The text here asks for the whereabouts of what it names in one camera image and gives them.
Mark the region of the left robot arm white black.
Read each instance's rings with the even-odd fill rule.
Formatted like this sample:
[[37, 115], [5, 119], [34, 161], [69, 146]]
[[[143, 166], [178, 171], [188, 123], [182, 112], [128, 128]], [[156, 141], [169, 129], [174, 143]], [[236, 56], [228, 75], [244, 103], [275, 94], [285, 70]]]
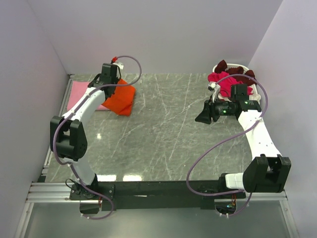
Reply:
[[104, 63], [101, 73], [88, 84], [83, 96], [64, 115], [50, 121], [51, 151], [60, 165], [70, 167], [75, 175], [78, 193], [87, 199], [98, 196], [97, 175], [92, 171], [85, 154], [88, 141], [84, 127], [94, 111], [114, 94], [119, 82], [120, 68], [114, 63]]

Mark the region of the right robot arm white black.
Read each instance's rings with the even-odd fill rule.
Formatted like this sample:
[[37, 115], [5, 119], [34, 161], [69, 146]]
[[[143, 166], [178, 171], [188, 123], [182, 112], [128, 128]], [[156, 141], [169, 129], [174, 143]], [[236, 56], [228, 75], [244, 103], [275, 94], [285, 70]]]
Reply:
[[235, 116], [248, 140], [252, 161], [242, 173], [225, 174], [224, 181], [217, 186], [221, 197], [230, 197], [235, 190], [255, 193], [280, 193], [286, 184], [291, 161], [283, 157], [275, 147], [263, 120], [259, 102], [251, 100], [246, 84], [231, 86], [231, 98], [220, 100], [220, 86], [214, 82], [208, 85], [212, 95], [204, 102], [203, 111], [196, 122], [211, 124], [221, 116]]

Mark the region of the orange t shirt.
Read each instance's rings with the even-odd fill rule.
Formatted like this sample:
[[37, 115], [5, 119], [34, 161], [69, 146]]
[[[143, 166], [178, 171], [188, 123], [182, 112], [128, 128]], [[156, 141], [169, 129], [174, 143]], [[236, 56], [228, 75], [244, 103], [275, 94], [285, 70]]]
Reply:
[[118, 85], [124, 85], [122, 87], [116, 87], [114, 94], [110, 98], [107, 98], [102, 106], [116, 113], [119, 116], [130, 116], [133, 107], [134, 96], [136, 89], [129, 85], [122, 78], [118, 81]]

